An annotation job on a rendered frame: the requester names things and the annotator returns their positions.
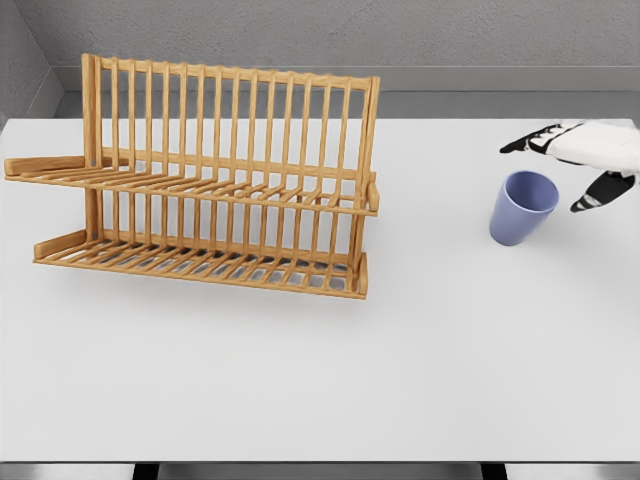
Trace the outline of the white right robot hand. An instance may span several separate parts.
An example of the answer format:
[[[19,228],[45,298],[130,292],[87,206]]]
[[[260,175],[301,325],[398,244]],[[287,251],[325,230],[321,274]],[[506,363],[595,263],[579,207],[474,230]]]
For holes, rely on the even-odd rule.
[[[599,122],[552,124],[508,143],[500,152],[527,150],[602,171],[570,207],[573,213],[613,202],[640,177],[640,130],[633,127]]]

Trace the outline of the blue plastic cup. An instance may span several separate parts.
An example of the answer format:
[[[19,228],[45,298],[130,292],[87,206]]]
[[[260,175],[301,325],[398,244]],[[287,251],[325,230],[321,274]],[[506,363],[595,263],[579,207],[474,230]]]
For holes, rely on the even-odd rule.
[[[494,206],[492,238],[506,246],[521,243],[547,219],[558,201],[558,189],[546,176],[533,171],[510,174]]]

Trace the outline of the wooden two-tier dish rack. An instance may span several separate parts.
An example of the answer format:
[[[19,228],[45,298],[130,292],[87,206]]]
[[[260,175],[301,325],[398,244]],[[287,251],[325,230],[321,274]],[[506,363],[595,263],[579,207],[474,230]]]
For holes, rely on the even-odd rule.
[[[78,187],[81,230],[41,264],[362,299],[380,81],[82,58],[83,151],[9,158]]]

